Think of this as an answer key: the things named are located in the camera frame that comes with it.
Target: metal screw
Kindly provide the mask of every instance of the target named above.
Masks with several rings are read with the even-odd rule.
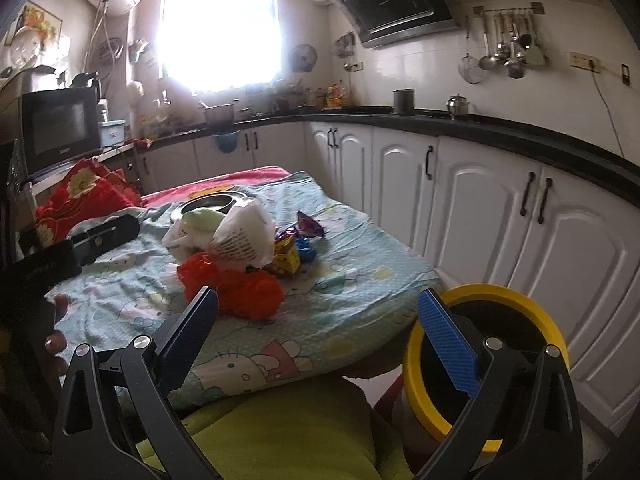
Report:
[[[91,347],[87,343],[82,343],[78,348],[76,348],[76,355],[82,357],[83,355],[87,355]]]
[[[146,348],[151,343],[151,338],[148,335],[141,335],[133,340],[133,346],[138,350]]]
[[[556,345],[548,345],[546,347],[546,354],[550,357],[559,357],[560,349]]]
[[[502,348],[502,341],[497,337],[488,337],[484,344],[491,350],[500,350]]]

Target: pink blanket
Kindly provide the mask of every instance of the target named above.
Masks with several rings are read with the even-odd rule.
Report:
[[[142,197],[142,205],[144,207],[158,207],[169,202],[185,202],[216,191],[226,191],[231,186],[249,186],[251,184],[272,182],[288,175],[288,171],[277,166],[238,171],[237,173],[215,176],[146,195]]]

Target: hello kitty bedsheet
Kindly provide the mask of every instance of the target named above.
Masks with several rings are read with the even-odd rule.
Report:
[[[414,321],[425,286],[442,288],[427,261],[375,227],[366,214],[329,199],[306,173],[236,189],[259,197],[279,226],[295,222],[298,210],[308,213],[324,226],[326,239],[314,241],[318,257],[312,264],[295,279],[281,281],[286,298],[273,319],[218,319],[183,386],[170,394],[176,408],[353,364]],[[68,314],[57,325],[69,341],[66,359],[82,342],[97,350],[126,346],[184,309],[184,295],[168,291],[160,280],[167,264],[174,263],[161,239],[176,206],[119,212],[138,216],[138,238],[51,292],[71,298]],[[83,222],[72,234],[100,222]]]

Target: person's hand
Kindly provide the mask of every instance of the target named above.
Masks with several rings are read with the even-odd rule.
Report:
[[[59,322],[66,314],[66,308],[69,305],[69,297],[66,294],[58,294],[53,299],[56,305],[56,323]],[[49,364],[49,373],[52,378],[58,378],[66,374],[68,365],[66,361],[58,354],[66,348],[66,337],[60,330],[54,330],[52,334],[47,336],[44,341],[44,347],[51,354],[51,362]]]

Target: microwave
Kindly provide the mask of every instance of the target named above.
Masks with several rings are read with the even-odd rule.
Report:
[[[17,140],[28,177],[100,150],[95,88],[29,92],[0,112],[0,142]]]

